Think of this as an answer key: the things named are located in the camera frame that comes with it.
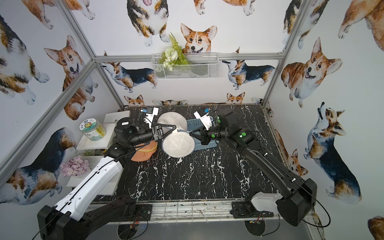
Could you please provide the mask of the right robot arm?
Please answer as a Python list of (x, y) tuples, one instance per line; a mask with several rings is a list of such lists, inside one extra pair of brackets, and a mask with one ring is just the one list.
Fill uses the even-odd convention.
[(290, 225), (298, 226), (316, 204), (316, 183), (312, 179), (304, 180), (269, 154), (253, 131), (239, 126), (231, 110), (218, 110), (217, 117), (213, 118), (209, 109), (199, 109), (194, 116), (203, 126), (190, 131), (190, 136), (202, 145), (215, 140), (219, 145), (237, 151), (255, 164), (277, 188), (276, 194), (256, 193), (251, 198), (252, 206), (259, 212), (278, 213)]

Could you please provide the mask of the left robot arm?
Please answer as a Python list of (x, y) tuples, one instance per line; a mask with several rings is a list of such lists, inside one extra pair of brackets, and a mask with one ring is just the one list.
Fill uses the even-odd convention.
[(120, 119), (114, 128), (116, 142), (90, 174), (54, 207), (44, 206), (38, 212), (38, 236), (43, 240), (85, 240), (113, 220), (127, 217), (137, 221), (141, 214), (138, 213), (136, 201), (127, 196), (120, 196), (90, 212), (87, 209), (138, 149), (152, 141), (163, 140), (176, 128), (175, 125), (159, 123), (146, 128), (134, 123), (131, 118)]

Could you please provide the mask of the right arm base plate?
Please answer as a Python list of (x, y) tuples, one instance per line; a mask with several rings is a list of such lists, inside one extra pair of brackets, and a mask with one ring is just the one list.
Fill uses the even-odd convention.
[(230, 210), (230, 214), (235, 219), (258, 217), (271, 218), (274, 216), (271, 212), (259, 212), (250, 203), (244, 201), (232, 202), (231, 206), (232, 209)]

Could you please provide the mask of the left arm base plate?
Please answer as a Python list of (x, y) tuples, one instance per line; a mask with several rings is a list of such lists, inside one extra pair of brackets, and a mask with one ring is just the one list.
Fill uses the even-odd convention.
[(119, 221), (149, 221), (153, 211), (153, 205), (151, 204), (138, 204), (135, 205), (135, 210), (130, 207), (127, 212), (119, 218)]

